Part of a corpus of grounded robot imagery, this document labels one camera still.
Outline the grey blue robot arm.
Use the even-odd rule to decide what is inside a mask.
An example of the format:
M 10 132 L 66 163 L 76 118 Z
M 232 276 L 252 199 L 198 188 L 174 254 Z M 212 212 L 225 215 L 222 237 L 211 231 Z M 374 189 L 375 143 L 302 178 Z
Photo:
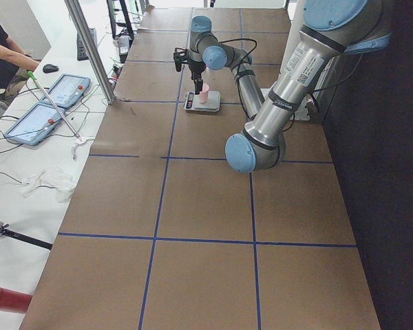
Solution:
M 220 42 L 212 33 L 212 22 L 209 17 L 200 15 L 192 18 L 189 47 L 185 50 L 182 62 L 189 66 L 194 92 L 197 95 L 203 89 L 202 73 L 206 69 L 229 69 L 246 117 L 255 117 L 264 102 L 264 97 L 251 68 L 251 53 Z
M 385 48 L 391 37 L 393 1 L 306 1 L 300 42 L 263 104 L 225 145 L 239 173 L 274 167 L 286 147 L 282 130 L 306 95 L 315 90 L 331 58 Z

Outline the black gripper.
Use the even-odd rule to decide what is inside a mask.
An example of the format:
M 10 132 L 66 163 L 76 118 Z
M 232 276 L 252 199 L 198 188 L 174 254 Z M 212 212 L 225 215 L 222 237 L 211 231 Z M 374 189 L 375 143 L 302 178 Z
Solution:
M 199 95 L 203 90 L 202 73 L 205 70 L 205 63 L 202 60 L 198 61 L 192 58 L 188 58 L 187 63 L 191 72 L 191 79 L 194 83 L 195 95 Z

